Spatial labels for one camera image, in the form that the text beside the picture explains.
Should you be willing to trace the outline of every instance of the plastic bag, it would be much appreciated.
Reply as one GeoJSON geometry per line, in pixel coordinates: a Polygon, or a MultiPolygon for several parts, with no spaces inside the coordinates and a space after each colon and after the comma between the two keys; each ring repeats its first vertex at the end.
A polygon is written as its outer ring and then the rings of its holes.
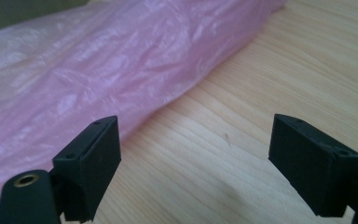
{"type": "Polygon", "coordinates": [[[89,4],[0,30],[0,189],[90,122],[126,138],[248,43],[284,0],[89,4]]]}

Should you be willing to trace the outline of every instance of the wooden surface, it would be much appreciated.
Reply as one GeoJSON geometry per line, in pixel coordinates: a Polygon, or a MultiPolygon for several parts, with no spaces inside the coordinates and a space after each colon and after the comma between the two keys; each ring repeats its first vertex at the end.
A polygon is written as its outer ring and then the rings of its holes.
{"type": "Polygon", "coordinates": [[[269,162],[275,113],[358,151],[358,1],[289,0],[122,144],[94,222],[351,223],[316,217],[269,162]]]}

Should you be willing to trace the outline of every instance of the black plastic part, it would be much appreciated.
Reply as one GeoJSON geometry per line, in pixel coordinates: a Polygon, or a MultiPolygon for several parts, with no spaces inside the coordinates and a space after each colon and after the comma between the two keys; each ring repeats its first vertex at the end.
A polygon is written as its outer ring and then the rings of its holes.
{"type": "Polygon", "coordinates": [[[54,157],[54,178],[64,185],[66,220],[94,219],[120,161],[117,117],[91,123],[54,157]]]}
{"type": "Polygon", "coordinates": [[[342,217],[358,153],[307,122],[275,115],[269,159],[317,216],[342,217]]]}
{"type": "Polygon", "coordinates": [[[61,223],[48,172],[29,171],[6,182],[0,198],[0,224],[7,223],[61,223]]]}

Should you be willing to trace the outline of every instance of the black clamp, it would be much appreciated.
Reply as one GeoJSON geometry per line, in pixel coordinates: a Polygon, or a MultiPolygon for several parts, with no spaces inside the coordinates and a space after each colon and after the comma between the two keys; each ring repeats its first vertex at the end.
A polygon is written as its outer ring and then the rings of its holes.
{"type": "Polygon", "coordinates": [[[343,217],[348,205],[358,224],[358,152],[301,119],[275,115],[269,160],[315,215],[343,217]]]}

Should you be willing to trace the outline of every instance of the black plastic block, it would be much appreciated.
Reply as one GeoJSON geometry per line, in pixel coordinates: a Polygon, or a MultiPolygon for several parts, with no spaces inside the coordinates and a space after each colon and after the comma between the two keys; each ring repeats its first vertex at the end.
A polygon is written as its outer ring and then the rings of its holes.
{"type": "Polygon", "coordinates": [[[117,117],[91,123],[54,157],[54,174],[65,185],[66,220],[94,219],[120,161],[117,117]]]}
{"type": "Polygon", "coordinates": [[[342,217],[358,153],[307,122],[275,115],[269,159],[317,216],[342,217]]]}

